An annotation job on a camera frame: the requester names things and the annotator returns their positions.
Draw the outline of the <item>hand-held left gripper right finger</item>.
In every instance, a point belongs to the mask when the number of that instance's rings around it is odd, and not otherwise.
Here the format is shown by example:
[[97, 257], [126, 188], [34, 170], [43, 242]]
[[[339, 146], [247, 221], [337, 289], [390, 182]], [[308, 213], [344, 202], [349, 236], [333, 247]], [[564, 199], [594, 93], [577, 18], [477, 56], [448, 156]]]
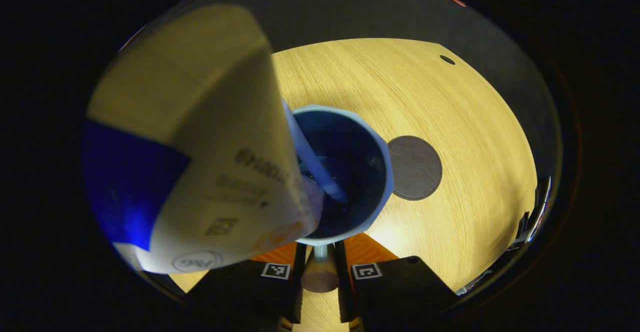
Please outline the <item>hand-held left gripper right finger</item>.
[[432, 325], [458, 302], [418, 256], [400, 258], [364, 233], [334, 247], [343, 323]]

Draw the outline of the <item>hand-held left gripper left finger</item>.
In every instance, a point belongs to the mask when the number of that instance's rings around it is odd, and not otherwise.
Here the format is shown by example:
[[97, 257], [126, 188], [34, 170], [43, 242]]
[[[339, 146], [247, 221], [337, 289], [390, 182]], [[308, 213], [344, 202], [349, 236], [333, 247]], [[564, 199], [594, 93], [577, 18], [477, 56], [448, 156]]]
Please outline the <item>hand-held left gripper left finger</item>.
[[210, 325], [298, 324], [304, 257], [306, 245], [293, 242], [210, 270], [185, 294], [185, 304]]

